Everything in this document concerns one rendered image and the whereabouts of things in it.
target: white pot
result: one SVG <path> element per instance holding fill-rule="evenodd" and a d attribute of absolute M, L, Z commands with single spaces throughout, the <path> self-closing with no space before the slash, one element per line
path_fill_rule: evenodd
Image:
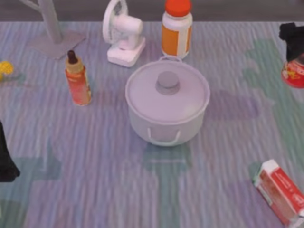
<path fill-rule="evenodd" d="M 176 57 L 162 57 L 137 69 L 125 97 L 134 131 L 158 146 L 176 146 L 200 130 L 210 89 L 205 77 Z"/>

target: box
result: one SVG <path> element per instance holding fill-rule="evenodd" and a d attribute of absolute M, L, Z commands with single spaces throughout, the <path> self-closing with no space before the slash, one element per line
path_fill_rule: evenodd
<path fill-rule="evenodd" d="M 304 228 L 304 194 L 274 160 L 261 165 L 253 184 L 287 228 Z"/>

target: bottle nozzle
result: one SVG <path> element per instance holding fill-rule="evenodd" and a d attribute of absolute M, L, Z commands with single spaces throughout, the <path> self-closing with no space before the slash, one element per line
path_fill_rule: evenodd
<path fill-rule="evenodd" d="M 68 62 L 70 64 L 76 64 L 76 63 L 78 63 L 78 59 L 77 59 L 76 54 L 75 54 L 75 52 L 73 50 L 69 50 L 67 52 L 67 57 L 68 57 Z"/>

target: pot lid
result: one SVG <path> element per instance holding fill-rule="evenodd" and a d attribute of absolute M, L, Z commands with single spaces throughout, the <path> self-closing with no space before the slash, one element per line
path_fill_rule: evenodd
<path fill-rule="evenodd" d="M 126 100 L 139 116 L 153 122 L 188 121 L 202 113 L 210 91 L 201 73 L 162 57 L 136 70 L 126 85 Z"/>

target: orange jar lid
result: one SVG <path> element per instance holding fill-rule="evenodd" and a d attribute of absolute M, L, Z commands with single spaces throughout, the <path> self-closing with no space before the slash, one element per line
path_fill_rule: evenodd
<path fill-rule="evenodd" d="M 166 12 L 177 18 L 187 16 L 191 11 L 191 7 L 190 0 L 167 0 L 165 6 Z"/>

